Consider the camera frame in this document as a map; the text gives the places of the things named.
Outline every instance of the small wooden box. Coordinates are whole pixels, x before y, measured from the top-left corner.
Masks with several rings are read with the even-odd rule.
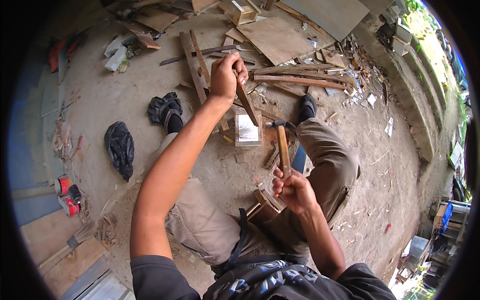
[[[236,26],[252,23],[257,20],[258,13],[253,8],[250,6],[242,6],[241,8],[243,11],[237,8],[233,14],[232,21]]]
[[[255,111],[257,120],[262,119],[262,112]],[[237,110],[235,112],[235,147],[261,146],[263,143],[263,129],[260,125],[256,127],[247,111]]]

